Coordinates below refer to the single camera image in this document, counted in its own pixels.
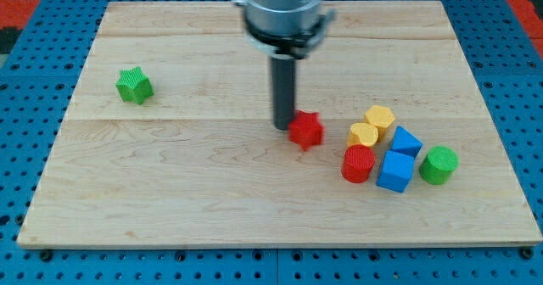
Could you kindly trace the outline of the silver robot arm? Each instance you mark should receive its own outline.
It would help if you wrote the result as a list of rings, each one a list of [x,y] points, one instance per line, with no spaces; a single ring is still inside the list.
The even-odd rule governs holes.
[[[240,7],[249,42],[280,60],[306,58],[327,35],[336,11],[323,0],[231,0]]]

